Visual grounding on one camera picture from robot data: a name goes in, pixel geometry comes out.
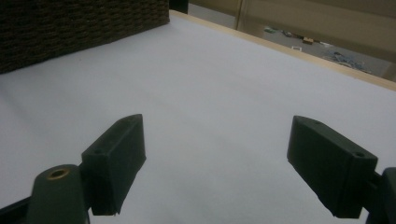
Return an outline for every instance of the white sheet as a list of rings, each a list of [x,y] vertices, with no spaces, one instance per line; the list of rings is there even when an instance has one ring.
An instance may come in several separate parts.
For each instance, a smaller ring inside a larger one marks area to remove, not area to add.
[[[0,207],[136,113],[148,160],[120,216],[92,223],[364,223],[332,217],[288,164],[293,115],[395,166],[395,91],[172,17],[0,76]]]

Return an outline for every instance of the beige wall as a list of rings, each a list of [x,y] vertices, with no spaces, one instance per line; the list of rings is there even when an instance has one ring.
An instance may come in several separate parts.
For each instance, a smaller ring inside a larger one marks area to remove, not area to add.
[[[251,35],[262,35],[263,26],[271,25],[396,63],[395,0],[191,0],[191,3],[237,16],[238,30]]]

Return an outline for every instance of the wicker basket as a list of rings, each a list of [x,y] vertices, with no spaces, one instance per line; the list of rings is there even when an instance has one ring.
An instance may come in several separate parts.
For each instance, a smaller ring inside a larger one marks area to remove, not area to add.
[[[168,22],[168,0],[0,0],[0,74]]]

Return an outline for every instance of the screw hole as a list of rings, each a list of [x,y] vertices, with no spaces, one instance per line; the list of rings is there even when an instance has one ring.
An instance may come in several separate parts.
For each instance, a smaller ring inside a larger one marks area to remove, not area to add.
[[[64,176],[69,174],[69,170],[67,169],[59,169],[52,171],[49,176],[47,177],[48,180],[55,180],[55,179],[60,179],[63,178]]]
[[[364,154],[361,152],[355,152],[355,156],[357,157],[364,157]]]

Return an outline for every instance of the wooden table edge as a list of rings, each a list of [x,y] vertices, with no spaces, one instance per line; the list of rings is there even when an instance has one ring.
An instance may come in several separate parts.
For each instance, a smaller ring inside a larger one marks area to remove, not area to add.
[[[296,58],[299,58],[299,59],[302,59],[302,60],[305,60],[305,61],[308,61],[308,62],[311,62],[311,63],[318,64],[318,65],[320,65],[322,67],[326,67],[326,68],[332,69],[333,71],[336,71],[338,73],[341,73],[341,74],[344,74],[344,75],[347,75],[347,76],[350,76],[350,77],[354,77],[354,78],[359,79],[359,80],[363,80],[363,81],[375,84],[377,86],[386,88],[388,90],[396,91],[396,82],[392,82],[392,81],[386,80],[386,79],[381,78],[381,77],[376,77],[376,76],[373,76],[373,75],[369,75],[369,74],[363,73],[363,72],[358,71],[358,70],[354,70],[352,68],[345,67],[345,66],[337,64],[337,63],[332,63],[332,62],[326,61],[324,59],[309,55],[307,53],[300,52],[300,51],[295,50],[295,49],[290,49],[290,48],[278,45],[276,43],[270,42],[268,40],[264,40],[264,39],[258,38],[258,37],[254,36],[254,35],[248,35],[248,34],[236,31],[234,29],[231,29],[231,28],[228,28],[228,27],[225,27],[225,26],[222,26],[222,25],[218,25],[218,24],[215,24],[215,23],[210,22],[210,21],[205,21],[205,20],[193,17],[191,15],[187,15],[187,14],[184,14],[184,13],[181,13],[181,12],[178,12],[178,11],[170,10],[170,14],[172,16],[176,16],[176,17],[185,19],[187,21],[193,21],[195,23],[201,24],[203,26],[209,27],[209,28],[217,30],[217,31],[221,31],[221,32],[229,34],[229,35],[233,35],[233,36],[240,37],[242,39],[246,39],[246,40],[248,40],[250,42],[256,43],[258,45],[265,46],[265,47],[267,47],[269,49],[274,49],[276,51],[280,51],[282,53],[286,53],[286,54],[288,54],[290,56],[293,56],[293,57],[296,57]]]

